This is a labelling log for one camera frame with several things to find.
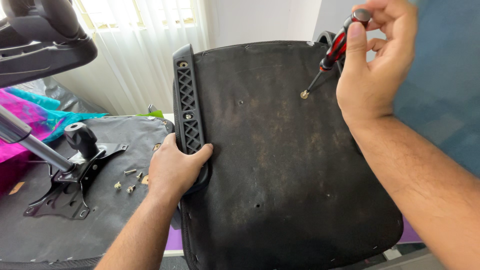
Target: bolt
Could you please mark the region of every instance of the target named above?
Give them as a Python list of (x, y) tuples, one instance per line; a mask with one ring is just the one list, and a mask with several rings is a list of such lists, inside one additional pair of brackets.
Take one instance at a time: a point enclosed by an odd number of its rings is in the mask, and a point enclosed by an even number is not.
[(128, 193), (132, 193), (134, 189), (135, 189), (135, 185), (129, 186), (129, 187), (127, 188), (127, 192), (128, 192)]
[(123, 173), (124, 173), (125, 175), (127, 175), (127, 174), (129, 174), (129, 173), (136, 172), (136, 171), (137, 171), (137, 169), (133, 169), (133, 170), (131, 170), (131, 171), (126, 171), (126, 172), (123, 172)]

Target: colorful cloth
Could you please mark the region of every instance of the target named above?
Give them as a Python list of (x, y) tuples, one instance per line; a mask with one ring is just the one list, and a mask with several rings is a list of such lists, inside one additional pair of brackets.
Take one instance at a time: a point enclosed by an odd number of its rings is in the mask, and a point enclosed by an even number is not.
[[(49, 143), (63, 134), (63, 129), (83, 119), (98, 118), (105, 113), (75, 113), (55, 110), (60, 101), (28, 93), (16, 88), (0, 88), (0, 105), (32, 127), (32, 135)], [(19, 144), (0, 140), (0, 162), (23, 152)]]

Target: white curtain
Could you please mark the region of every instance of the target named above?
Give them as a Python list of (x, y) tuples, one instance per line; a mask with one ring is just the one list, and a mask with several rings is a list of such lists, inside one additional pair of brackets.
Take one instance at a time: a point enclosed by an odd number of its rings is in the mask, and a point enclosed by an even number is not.
[[(132, 0), (105, 0), (115, 25), (98, 29), (94, 23), (95, 29), (90, 30), (99, 51), (97, 59), (54, 78), (114, 115), (146, 113), (148, 104), (165, 113), (173, 112), (172, 53), (188, 43), (195, 52), (207, 50), (209, 41), (204, 0), (192, 0), (195, 20), (191, 24), (184, 23), (179, 0), (175, 6), (172, 2), (136, 0), (144, 24), (139, 26), (138, 16), (131, 11)], [(88, 31), (80, 10), (75, 9)], [(165, 11), (167, 26), (159, 16), (160, 9)]]

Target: pink fabric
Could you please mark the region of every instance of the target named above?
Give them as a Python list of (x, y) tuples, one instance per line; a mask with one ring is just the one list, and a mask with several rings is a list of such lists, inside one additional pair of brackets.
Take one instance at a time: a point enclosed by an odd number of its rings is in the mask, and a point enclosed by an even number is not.
[[(0, 89), (0, 105), (31, 126), (32, 135), (39, 140), (48, 137), (61, 123), (60, 121), (55, 126), (49, 126), (47, 124), (48, 114), (45, 112), (45, 109), (30, 101), (11, 95), (3, 89)], [(7, 144), (3, 140), (0, 140), (0, 149), (0, 162), (26, 151), (19, 144)]]

